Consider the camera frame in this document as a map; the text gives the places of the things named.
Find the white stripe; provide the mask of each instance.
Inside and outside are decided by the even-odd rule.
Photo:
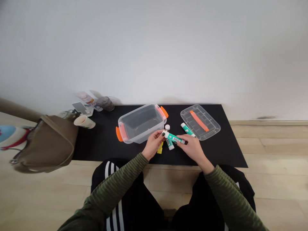
[[[111,162],[111,172],[113,174],[115,172],[115,164]],[[113,230],[118,231],[118,224],[116,223],[116,207],[112,210],[112,223],[113,223]]]
[[[238,186],[238,188],[240,188],[240,184],[238,182],[236,182],[235,184]],[[229,231],[229,228],[226,223],[225,223],[225,231]]]
[[[119,202],[119,220],[120,220],[120,230],[124,231],[124,221],[123,221],[123,213],[122,213],[122,200]]]
[[[106,164],[106,168],[105,168],[105,179],[107,179],[107,177],[108,177],[109,163],[110,163],[110,161],[108,161],[107,164]],[[111,231],[111,227],[110,227],[110,217],[108,217],[108,218],[106,219],[106,229],[107,229],[107,231]]]

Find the black table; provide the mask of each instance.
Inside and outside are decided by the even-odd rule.
[[[169,117],[167,123],[174,135],[185,134],[180,126],[183,122],[181,111],[191,105],[162,105]],[[238,146],[226,114],[221,104],[201,105],[220,125],[221,130],[214,136],[200,141],[207,158],[213,164],[227,164],[233,167],[248,167],[244,156]],[[93,129],[79,128],[75,145],[73,160],[104,161],[109,158],[132,159],[141,152],[146,142],[142,144],[126,144],[120,142],[116,136],[116,126],[120,116],[139,108],[134,106],[116,106],[111,112],[94,111],[90,117],[96,126]],[[169,150],[166,142],[163,145],[162,154],[156,154],[150,161],[151,164],[168,165],[197,165],[176,145],[175,149]]]

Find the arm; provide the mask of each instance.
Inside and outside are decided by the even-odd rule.
[[[142,153],[100,183],[85,200],[81,209],[70,217],[60,228],[64,230],[102,230],[106,218],[116,207],[134,180],[143,171],[149,160],[156,154],[160,144],[166,140],[156,131],[148,138]]]
[[[268,230],[235,182],[218,165],[205,179],[231,230]]]
[[[177,145],[192,158],[204,172],[204,177],[222,212],[227,226],[231,230],[268,230],[251,208],[235,182],[219,166],[214,167],[206,158],[197,138],[190,135],[178,135],[188,144]]]

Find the plastic storage box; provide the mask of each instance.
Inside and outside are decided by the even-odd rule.
[[[200,119],[208,131],[206,132],[192,116],[194,112]],[[220,131],[219,124],[204,110],[200,105],[194,105],[181,111],[181,117],[190,130],[196,135],[199,140],[206,140]]]
[[[164,129],[168,113],[157,104],[147,104],[133,110],[118,120],[116,135],[124,143],[142,143],[154,131]]]

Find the paper cup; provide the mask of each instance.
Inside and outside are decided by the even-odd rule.
[[[94,128],[95,122],[89,119],[86,115],[81,115],[77,119],[75,119],[74,125],[91,129]]]

